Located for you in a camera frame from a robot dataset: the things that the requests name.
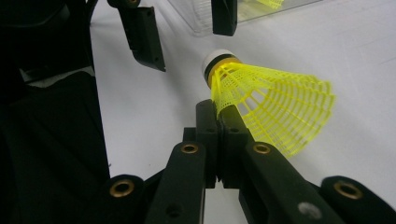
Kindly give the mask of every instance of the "black plastic part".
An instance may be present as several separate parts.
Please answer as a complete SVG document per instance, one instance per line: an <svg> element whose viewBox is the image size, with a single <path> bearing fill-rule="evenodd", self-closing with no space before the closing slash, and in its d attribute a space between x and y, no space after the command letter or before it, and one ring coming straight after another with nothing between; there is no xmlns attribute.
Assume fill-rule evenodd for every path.
<svg viewBox="0 0 396 224"><path fill-rule="evenodd" d="M174 147L145 223L203 222L205 158L200 143L182 142Z"/></svg>
<svg viewBox="0 0 396 224"><path fill-rule="evenodd" d="M233 36L237 24L237 0L212 0L213 34Z"/></svg>
<svg viewBox="0 0 396 224"><path fill-rule="evenodd" d="M268 210L248 177L245 178L239 190L239 202L248 224L267 223Z"/></svg>
<svg viewBox="0 0 396 224"><path fill-rule="evenodd" d="M140 0L107 0L111 7L116 8L136 8L140 4Z"/></svg>
<svg viewBox="0 0 396 224"><path fill-rule="evenodd" d="M242 160L268 208L268 223L344 223L275 147L250 143Z"/></svg>
<svg viewBox="0 0 396 224"><path fill-rule="evenodd" d="M147 67L164 72L165 62L154 7L119 8L119 12L134 58Z"/></svg>
<svg viewBox="0 0 396 224"><path fill-rule="evenodd" d="M225 189L239 189L244 175L241 154L252 137L234 105L221 110L219 123L223 136L219 146L218 175Z"/></svg>
<svg viewBox="0 0 396 224"><path fill-rule="evenodd" d="M52 13L38 17L40 20L32 19L35 16L30 15L44 13L45 7L41 7L41 4L47 2L52 6L51 1L23 2L21 7L24 7L24 10L17 6L17 11L11 9L0 12L15 17L22 13L23 17L23 20L15 20L19 23L3 24L0 29L0 41L9 46L9 57L17 68L23 71L24 82L93 66L85 1L61 1L59 7L51 7Z"/></svg>
<svg viewBox="0 0 396 224"><path fill-rule="evenodd" d="M183 142L196 141L196 128L184 128Z"/></svg>
<svg viewBox="0 0 396 224"><path fill-rule="evenodd" d="M211 100L197 104L196 110L196 141L206 148L206 188L216 186L218 163L219 130L216 120L215 105Z"/></svg>
<svg viewBox="0 0 396 224"><path fill-rule="evenodd" d="M356 180L327 177L319 192L346 223L396 223L395 211Z"/></svg>
<svg viewBox="0 0 396 224"><path fill-rule="evenodd" d="M70 15L61 0L2 1L0 8L0 34L12 38L47 35L62 27Z"/></svg>
<svg viewBox="0 0 396 224"><path fill-rule="evenodd" d="M111 188L118 181L131 181L133 191L122 197L114 197L110 194ZM123 185L119 186L119 191L125 190ZM78 223L143 223L147 205L144 201L145 183L133 175L119 175L109 179L104 187L89 202L84 215Z"/></svg>

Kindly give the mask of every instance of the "yellow shuttlecock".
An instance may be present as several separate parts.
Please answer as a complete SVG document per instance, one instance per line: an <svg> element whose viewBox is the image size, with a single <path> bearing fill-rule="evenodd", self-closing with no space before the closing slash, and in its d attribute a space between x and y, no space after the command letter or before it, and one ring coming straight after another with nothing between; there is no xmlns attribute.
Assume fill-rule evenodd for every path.
<svg viewBox="0 0 396 224"><path fill-rule="evenodd" d="M216 50L204 61L205 80L217 113L235 105L255 141L275 146L286 157L310 142L331 115L331 83L241 63Z"/></svg>
<svg viewBox="0 0 396 224"><path fill-rule="evenodd" d="M257 1L273 9L278 9L282 6L284 0L257 0Z"/></svg>

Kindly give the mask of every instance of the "shuttlecock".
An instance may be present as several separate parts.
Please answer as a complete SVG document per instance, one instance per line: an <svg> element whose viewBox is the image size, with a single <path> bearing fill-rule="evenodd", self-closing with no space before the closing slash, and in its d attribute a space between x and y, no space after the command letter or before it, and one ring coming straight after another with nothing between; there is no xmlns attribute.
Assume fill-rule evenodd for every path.
<svg viewBox="0 0 396 224"><path fill-rule="evenodd" d="M315 76L243 64L224 49L206 57L203 71L218 115L235 105L255 141L286 157L302 150L332 113L331 83Z"/></svg>

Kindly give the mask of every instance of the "brass insert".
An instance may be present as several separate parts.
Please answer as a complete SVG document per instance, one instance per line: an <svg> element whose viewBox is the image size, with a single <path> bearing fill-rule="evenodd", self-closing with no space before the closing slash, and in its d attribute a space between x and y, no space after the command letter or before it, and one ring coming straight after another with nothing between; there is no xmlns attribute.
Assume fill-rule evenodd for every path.
<svg viewBox="0 0 396 224"><path fill-rule="evenodd" d="M349 199L358 200L363 197L363 193L355 185L344 181L339 181L334 184L335 190Z"/></svg>
<svg viewBox="0 0 396 224"><path fill-rule="evenodd" d="M134 191L134 182L129 179L122 179L113 184L110 188L110 195L115 198L122 198Z"/></svg>

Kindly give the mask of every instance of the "black bracket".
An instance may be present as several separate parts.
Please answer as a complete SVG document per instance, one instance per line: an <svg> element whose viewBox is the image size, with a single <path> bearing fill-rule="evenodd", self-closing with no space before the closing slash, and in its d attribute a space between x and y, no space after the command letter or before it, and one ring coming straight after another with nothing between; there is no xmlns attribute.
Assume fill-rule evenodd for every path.
<svg viewBox="0 0 396 224"><path fill-rule="evenodd" d="M237 0L211 0L213 34L233 36L238 21Z"/></svg>
<svg viewBox="0 0 396 224"><path fill-rule="evenodd" d="M134 58L147 67L164 72L165 62L154 7L138 7L140 0L108 0L107 2L119 10Z"/></svg>

